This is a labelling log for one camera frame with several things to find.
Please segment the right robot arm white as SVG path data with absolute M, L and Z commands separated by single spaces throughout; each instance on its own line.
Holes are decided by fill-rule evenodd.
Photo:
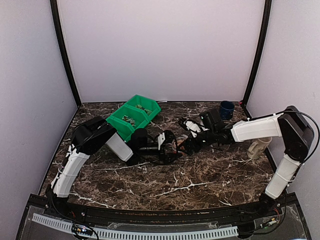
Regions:
M 225 123 L 216 109 L 200 114 L 201 123 L 182 118 L 179 125 L 190 132 L 182 143 L 187 154 L 199 152 L 211 144 L 231 145 L 251 140 L 271 138 L 271 148 L 279 144 L 283 154 L 276 163 L 276 171 L 264 190 L 264 198 L 255 205 L 255 213 L 266 217 L 275 208 L 277 199 L 294 181 L 300 167 L 315 153 L 320 128 L 308 114 L 290 105 L 285 110 L 265 116 Z

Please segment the green three-compartment candy bin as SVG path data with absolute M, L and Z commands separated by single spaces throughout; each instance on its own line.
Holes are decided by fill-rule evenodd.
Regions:
M 136 94 L 106 121 L 117 130 L 125 142 L 128 142 L 136 129 L 145 128 L 161 111 L 155 100 Z

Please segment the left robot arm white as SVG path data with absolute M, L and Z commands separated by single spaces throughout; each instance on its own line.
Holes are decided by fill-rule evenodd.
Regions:
M 137 164 L 144 156 L 157 156 L 160 164 L 169 165 L 180 158 L 182 153 L 178 149 L 167 151 L 166 145 L 177 142 L 170 130 L 153 138 L 145 128 L 137 128 L 126 142 L 106 119 L 94 117 L 74 129 L 65 159 L 48 185 L 46 194 L 48 197 L 68 198 L 84 163 L 103 146 L 108 146 L 128 166 Z

